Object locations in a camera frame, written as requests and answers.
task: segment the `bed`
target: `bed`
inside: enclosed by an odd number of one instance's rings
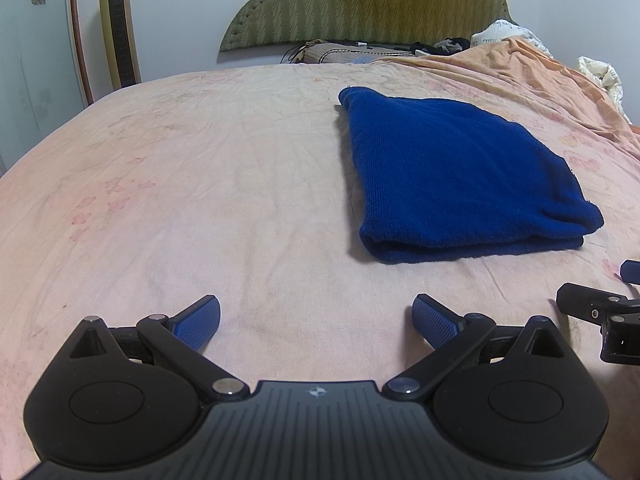
[[[255,23],[238,23],[246,7],[232,23],[232,48],[345,39],[302,17],[303,34],[265,36],[272,29],[261,23],[282,4],[260,1],[248,3]],[[476,32],[508,16],[504,0],[491,1]],[[406,39],[385,30],[376,30],[382,41]],[[429,30],[416,39],[460,32]],[[358,238],[363,196],[338,103],[347,86],[459,100],[522,124],[566,159],[604,227],[579,250],[377,262]],[[609,403],[596,463],[616,480],[640,478],[640,370],[601,362],[597,327],[568,320],[553,301],[564,282],[639,297],[617,274],[623,260],[640,259],[638,196],[640,128],[588,79],[519,38],[449,57],[259,66],[117,91],[0,179],[0,477],[36,463],[24,401],[84,316],[130,326],[215,294],[222,323],[204,353],[251,386],[380,385],[431,351],[409,316],[426,292],[499,324],[552,318]]]

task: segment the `metal screw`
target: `metal screw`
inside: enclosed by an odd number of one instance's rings
[[[391,379],[386,385],[396,394],[412,394],[420,388],[420,383],[411,377],[396,377]]]
[[[244,383],[240,379],[235,377],[226,377],[224,379],[218,379],[213,383],[213,389],[221,395],[233,395],[238,394],[244,388]]]

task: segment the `upholstered headboard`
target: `upholstered headboard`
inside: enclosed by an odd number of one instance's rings
[[[511,21],[505,0],[249,0],[220,50],[316,39],[433,44],[499,18]]]

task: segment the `black mechanical part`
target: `black mechanical part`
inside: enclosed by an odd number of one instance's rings
[[[423,406],[385,399],[371,381],[261,382],[246,400],[214,405],[184,446],[156,462],[99,474],[45,462],[26,480],[325,478],[607,480],[588,461],[542,472],[484,462],[444,438]]]
[[[433,397],[433,412],[468,452],[529,469],[588,459],[609,417],[590,374],[543,316],[529,319],[500,362],[448,376]]]
[[[422,294],[412,318],[437,350],[382,395],[370,381],[249,395],[194,351],[218,327],[213,296],[136,328],[89,316],[25,406],[44,460],[27,478],[606,478],[588,460],[604,398],[548,318],[496,326]]]
[[[495,329],[495,321],[483,314],[467,314],[463,324],[460,316],[426,294],[420,294],[416,300],[419,300],[421,306],[427,303],[433,305],[440,314],[443,314],[443,323],[455,322],[460,330],[452,331],[452,334],[457,335],[452,336],[447,342],[442,341],[437,351],[387,381],[382,387],[382,394],[389,399],[424,402],[452,371],[465,365],[478,363],[482,347]],[[408,384],[409,387],[403,391],[396,387],[396,384]]]
[[[98,318],[81,321],[44,371],[25,403],[24,427],[42,459],[105,470],[159,458],[199,414],[186,380],[130,361]]]
[[[565,283],[556,303],[563,314],[600,326],[604,362],[640,365],[640,300]]]

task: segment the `gold tower fan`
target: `gold tower fan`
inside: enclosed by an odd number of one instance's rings
[[[129,0],[100,0],[100,17],[113,89],[140,83]]]

